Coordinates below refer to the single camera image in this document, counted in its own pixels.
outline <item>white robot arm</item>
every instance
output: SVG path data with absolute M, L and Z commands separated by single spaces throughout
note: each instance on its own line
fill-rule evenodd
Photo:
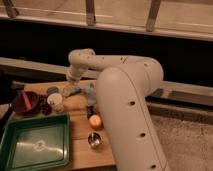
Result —
M 91 49 L 69 55 L 67 79 L 75 83 L 88 68 L 102 71 L 97 103 L 120 171 L 169 171 L 145 97 L 163 80 L 161 65 L 152 58 L 95 55 Z

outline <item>red bowl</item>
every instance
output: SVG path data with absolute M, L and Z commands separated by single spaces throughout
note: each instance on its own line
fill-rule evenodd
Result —
M 38 104 L 39 104 L 38 94 L 36 94 L 35 92 L 32 92 L 32 91 L 25 91 L 25 93 L 32 106 L 31 109 L 26 108 L 24 98 L 23 98 L 22 94 L 19 94 L 14 98 L 14 100 L 12 102 L 12 108 L 13 108 L 14 112 L 29 113 L 29 112 L 33 112 L 34 109 L 38 106 Z

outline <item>green plastic tray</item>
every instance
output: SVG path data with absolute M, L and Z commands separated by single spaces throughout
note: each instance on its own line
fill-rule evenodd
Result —
M 69 163 L 68 114 L 13 121 L 0 146 L 0 170 L 46 170 Z

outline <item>tiled floor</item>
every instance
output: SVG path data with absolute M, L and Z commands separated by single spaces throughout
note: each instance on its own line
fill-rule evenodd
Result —
M 85 22 L 85 0 L 13 0 L 21 15 Z M 96 0 L 97 23 L 144 27 L 151 0 Z M 157 28 L 213 33 L 212 0 L 162 1 Z

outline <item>wooden table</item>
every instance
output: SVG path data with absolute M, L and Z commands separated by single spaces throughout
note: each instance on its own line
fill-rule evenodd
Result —
M 81 81 L 80 85 L 88 83 L 89 81 Z M 25 90 L 35 91 L 38 94 L 46 94 L 47 88 L 57 86 L 62 90 L 66 84 L 67 82 L 26 84 Z M 89 133 L 94 130 L 90 128 L 86 117 L 86 104 L 87 100 L 84 95 L 75 95 L 64 100 L 65 110 L 69 112 L 71 121 L 70 162 L 67 166 L 56 170 L 88 169 L 115 165 L 109 141 L 104 130 L 96 131 L 103 139 L 101 148 L 93 150 L 89 147 L 87 138 Z M 14 119 L 22 117 L 23 115 L 16 114 Z

